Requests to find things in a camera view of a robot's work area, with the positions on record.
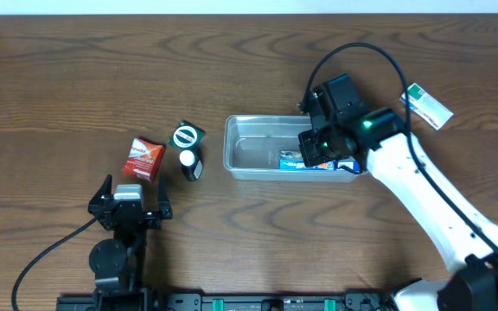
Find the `blue fever patch box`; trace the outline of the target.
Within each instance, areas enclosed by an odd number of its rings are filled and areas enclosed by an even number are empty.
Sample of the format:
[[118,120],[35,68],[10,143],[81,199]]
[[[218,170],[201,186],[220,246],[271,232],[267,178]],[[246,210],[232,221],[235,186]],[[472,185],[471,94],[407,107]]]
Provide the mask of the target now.
[[333,160],[330,162],[321,163],[312,167],[307,167],[304,164],[303,157],[300,151],[283,150],[279,152],[278,166],[280,169],[288,170],[323,170],[336,171],[342,170],[343,167],[350,168],[355,172],[360,171],[359,163],[355,160]]

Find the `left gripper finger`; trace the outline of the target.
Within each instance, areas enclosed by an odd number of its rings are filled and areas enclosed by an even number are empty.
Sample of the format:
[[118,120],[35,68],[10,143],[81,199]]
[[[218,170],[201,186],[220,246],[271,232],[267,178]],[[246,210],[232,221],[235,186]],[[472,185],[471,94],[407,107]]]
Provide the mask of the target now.
[[112,176],[107,175],[100,188],[93,196],[93,203],[104,203],[105,199],[112,194]]
[[165,178],[160,175],[157,186],[157,204],[160,212],[169,211],[169,197],[166,192]]

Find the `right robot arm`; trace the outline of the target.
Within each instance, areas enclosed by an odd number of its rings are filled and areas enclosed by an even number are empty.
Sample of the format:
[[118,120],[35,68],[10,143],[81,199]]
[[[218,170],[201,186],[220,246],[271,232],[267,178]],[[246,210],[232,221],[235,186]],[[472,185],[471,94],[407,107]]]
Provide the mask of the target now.
[[498,225],[435,166],[391,109],[315,117],[299,134],[306,165],[353,157],[405,206],[437,248],[450,279],[395,290],[395,310],[498,310]]

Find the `white green medicine box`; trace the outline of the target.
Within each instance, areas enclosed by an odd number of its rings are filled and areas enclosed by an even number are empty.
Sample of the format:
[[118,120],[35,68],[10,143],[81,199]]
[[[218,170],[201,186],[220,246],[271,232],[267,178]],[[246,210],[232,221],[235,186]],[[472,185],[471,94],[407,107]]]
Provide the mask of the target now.
[[435,130],[442,128],[453,112],[432,97],[423,87],[413,83],[407,88],[410,109],[416,112]]

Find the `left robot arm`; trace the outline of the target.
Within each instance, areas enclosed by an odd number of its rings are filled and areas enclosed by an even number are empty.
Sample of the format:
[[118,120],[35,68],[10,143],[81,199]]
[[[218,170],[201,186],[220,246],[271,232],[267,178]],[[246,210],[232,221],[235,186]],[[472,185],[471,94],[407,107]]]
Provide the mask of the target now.
[[88,212],[112,238],[98,242],[90,252],[89,266],[94,273],[95,290],[91,310],[160,310],[161,298],[142,285],[147,231],[159,229],[173,218],[164,179],[157,183],[157,209],[144,209],[142,186],[118,185],[106,176],[88,203]]

